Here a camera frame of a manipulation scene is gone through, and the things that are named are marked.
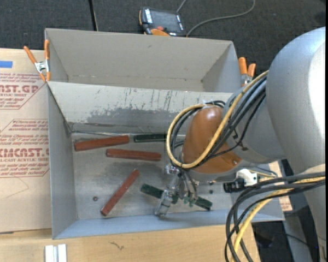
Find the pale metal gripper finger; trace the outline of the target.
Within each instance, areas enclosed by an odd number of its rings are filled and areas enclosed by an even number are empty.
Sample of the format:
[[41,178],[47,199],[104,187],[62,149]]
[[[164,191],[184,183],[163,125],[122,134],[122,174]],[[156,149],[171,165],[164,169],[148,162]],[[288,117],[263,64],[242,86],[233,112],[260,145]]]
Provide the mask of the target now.
[[170,177],[170,182],[167,188],[170,190],[178,190],[179,184],[181,182],[180,170],[173,165],[166,165],[165,173]]
[[172,205],[174,201],[174,194],[172,191],[170,190],[164,190],[161,198],[160,198],[160,202],[158,207],[155,210],[155,215],[156,216],[165,216],[170,208],[170,206]]

